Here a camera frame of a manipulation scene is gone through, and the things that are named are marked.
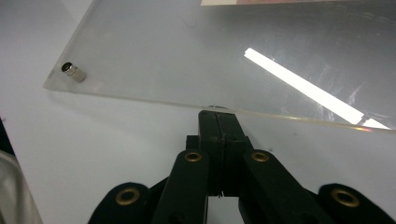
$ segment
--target metal knob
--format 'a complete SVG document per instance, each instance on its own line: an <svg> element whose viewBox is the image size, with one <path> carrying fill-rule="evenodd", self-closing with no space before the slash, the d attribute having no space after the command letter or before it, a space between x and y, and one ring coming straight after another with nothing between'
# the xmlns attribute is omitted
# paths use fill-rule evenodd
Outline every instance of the metal knob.
<svg viewBox="0 0 396 224"><path fill-rule="evenodd" d="M76 82L82 82L86 77L85 73L79 70L72 63L65 63L64 65L62 65L62 71L71 78L73 78L73 80L75 80Z"/></svg>

